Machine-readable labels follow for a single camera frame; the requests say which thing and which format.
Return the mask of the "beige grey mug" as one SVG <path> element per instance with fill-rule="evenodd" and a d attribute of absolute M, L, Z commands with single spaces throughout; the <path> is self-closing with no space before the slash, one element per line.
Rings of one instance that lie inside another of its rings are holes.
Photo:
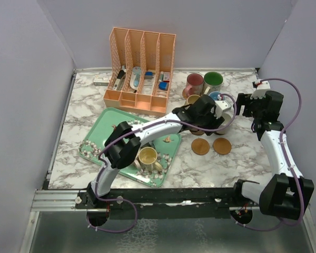
<path fill-rule="evenodd" d="M 225 135 L 229 132 L 231 126 L 228 126 L 228 123 L 231 121 L 232 117 L 228 113 L 223 113 L 222 118 L 224 118 L 223 123 L 219 126 L 219 129 L 224 128 L 223 130 L 216 131 L 216 135 Z"/>

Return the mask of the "light blue mug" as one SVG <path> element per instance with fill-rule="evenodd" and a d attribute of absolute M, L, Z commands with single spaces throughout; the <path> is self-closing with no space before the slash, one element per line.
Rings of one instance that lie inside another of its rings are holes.
<path fill-rule="evenodd" d="M 208 94 L 210 98 L 212 98 L 215 101 L 221 101 L 222 100 L 222 94 L 219 91 L 213 91 Z"/>

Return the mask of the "light orange wooden coaster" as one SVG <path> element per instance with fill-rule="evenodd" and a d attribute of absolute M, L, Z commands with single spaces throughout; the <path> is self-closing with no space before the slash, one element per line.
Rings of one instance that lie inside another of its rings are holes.
<path fill-rule="evenodd" d="M 210 150 L 210 145 L 207 140 L 203 138 L 197 138 L 193 140 L 191 144 L 192 151 L 197 155 L 205 155 Z"/>

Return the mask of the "tan brown mug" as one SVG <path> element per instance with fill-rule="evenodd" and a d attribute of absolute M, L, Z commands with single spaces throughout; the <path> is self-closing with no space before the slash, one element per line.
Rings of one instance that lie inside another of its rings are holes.
<path fill-rule="evenodd" d="M 184 105 L 194 104 L 199 98 L 200 98 L 200 96 L 197 95 L 197 94 L 190 95 L 190 96 L 185 100 Z"/>

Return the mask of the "green mug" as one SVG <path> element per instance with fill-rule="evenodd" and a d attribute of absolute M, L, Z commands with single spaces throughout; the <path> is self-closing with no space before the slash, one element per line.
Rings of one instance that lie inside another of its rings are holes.
<path fill-rule="evenodd" d="M 223 76 L 218 72 L 207 72 L 204 77 L 202 94 L 210 94 L 221 90 L 224 83 Z"/>

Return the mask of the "woven rattan coaster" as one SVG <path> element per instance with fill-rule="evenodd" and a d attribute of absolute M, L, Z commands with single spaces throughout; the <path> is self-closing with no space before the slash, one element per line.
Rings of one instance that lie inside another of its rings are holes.
<path fill-rule="evenodd" d="M 182 92 L 182 96 L 184 97 L 184 99 L 187 99 L 187 97 L 188 97 L 187 91 L 185 89 Z"/>

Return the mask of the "maroon red mug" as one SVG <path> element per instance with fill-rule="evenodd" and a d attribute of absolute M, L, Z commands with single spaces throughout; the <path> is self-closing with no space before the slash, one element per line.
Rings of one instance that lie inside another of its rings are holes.
<path fill-rule="evenodd" d="M 188 97 L 193 94 L 201 95 L 204 79 L 201 74 L 192 73 L 187 76 L 185 90 Z"/>

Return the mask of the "yellow mug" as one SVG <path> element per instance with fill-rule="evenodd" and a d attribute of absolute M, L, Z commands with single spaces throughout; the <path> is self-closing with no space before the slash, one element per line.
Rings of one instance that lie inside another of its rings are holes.
<path fill-rule="evenodd" d="M 157 152 L 154 148 L 144 147 L 139 151 L 138 154 L 139 163 L 143 170 L 148 172 L 162 172 L 163 167 L 157 161 Z"/>

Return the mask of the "dark grey blue mug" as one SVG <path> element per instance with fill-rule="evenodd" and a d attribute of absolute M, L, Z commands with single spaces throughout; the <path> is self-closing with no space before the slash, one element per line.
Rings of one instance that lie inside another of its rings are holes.
<path fill-rule="evenodd" d="M 143 145 L 143 147 L 151 147 L 151 148 L 155 149 L 155 145 L 153 142 L 146 143 L 145 145 Z"/>

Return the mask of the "pink mug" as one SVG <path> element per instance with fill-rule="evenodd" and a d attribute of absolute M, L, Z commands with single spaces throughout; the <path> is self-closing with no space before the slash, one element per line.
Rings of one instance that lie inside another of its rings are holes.
<path fill-rule="evenodd" d="M 134 166 L 138 169 L 138 170 L 141 170 L 141 165 L 140 165 L 140 163 L 137 161 L 137 160 L 135 160 L 134 162 L 133 162 L 133 164 L 134 164 Z"/>

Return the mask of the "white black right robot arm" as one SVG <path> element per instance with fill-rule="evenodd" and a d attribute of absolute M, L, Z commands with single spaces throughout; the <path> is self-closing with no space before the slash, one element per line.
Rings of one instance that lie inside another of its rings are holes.
<path fill-rule="evenodd" d="M 278 120 L 282 102 L 283 95 L 276 91 L 266 91 L 261 98 L 238 95 L 237 114 L 253 118 L 252 131 L 266 152 L 272 178 L 266 186 L 238 180 L 231 199 L 237 206 L 252 200 L 264 215 L 299 220 L 313 194 L 314 184 L 303 177 L 289 151 L 284 126 Z"/>

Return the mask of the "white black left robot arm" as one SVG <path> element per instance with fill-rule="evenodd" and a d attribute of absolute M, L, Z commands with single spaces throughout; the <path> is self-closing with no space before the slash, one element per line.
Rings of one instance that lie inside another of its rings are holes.
<path fill-rule="evenodd" d="M 207 135 L 219 130 L 224 122 L 222 114 L 231 106 L 226 100 L 213 100 L 203 95 L 193 104 L 174 108 L 171 113 L 147 123 L 129 125 L 119 123 L 98 156 L 102 167 L 87 186 L 87 201 L 94 208 L 105 204 L 106 195 L 119 171 L 134 162 L 140 147 L 160 137 L 190 129 L 204 131 Z"/>

